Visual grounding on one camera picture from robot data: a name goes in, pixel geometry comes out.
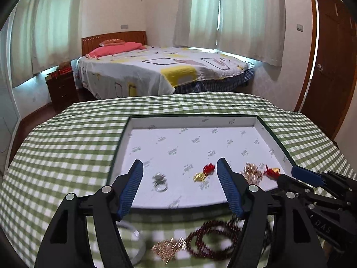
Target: wooden nightstand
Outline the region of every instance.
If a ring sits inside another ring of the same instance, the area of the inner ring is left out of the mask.
[[[73,71],[53,77],[46,81],[46,84],[57,114],[71,104],[79,102]]]

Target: metal bolt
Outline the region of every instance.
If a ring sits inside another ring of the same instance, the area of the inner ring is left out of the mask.
[[[111,191],[111,186],[106,185],[106,186],[102,187],[103,193],[109,193],[110,191]]]
[[[250,185],[249,186],[249,190],[253,193],[257,192],[259,190],[259,188],[256,185]]]
[[[293,192],[291,192],[291,191],[288,191],[288,192],[286,193],[286,196],[287,196],[288,198],[295,198],[295,194],[294,194]]]
[[[74,199],[74,193],[69,193],[66,195],[66,200],[72,200]]]

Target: pillow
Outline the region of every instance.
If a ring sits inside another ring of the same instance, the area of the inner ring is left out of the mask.
[[[108,39],[99,43],[99,46],[123,45],[124,43],[125,41],[121,39]]]
[[[97,59],[101,56],[114,55],[122,52],[133,51],[136,49],[146,49],[145,46],[142,46],[141,43],[136,42],[126,42],[123,45],[112,45],[106,47],[98,47],[86,54],[87,58]]]

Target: door handle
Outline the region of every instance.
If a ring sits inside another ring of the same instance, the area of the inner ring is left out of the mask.
[[[320,70],[320,72],[322,72],[324,70],[324,67],[321,64],[318,64],[317,68]]]

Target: blue plaid fabric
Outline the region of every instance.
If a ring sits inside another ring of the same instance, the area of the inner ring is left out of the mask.
[[[254,68],[244,73],[224,78],[222,80],[195,81],[187,85],[176,87],[174,94],[190,94],[194,92],[230,92],[236,87],[250,80],[255,74]]]

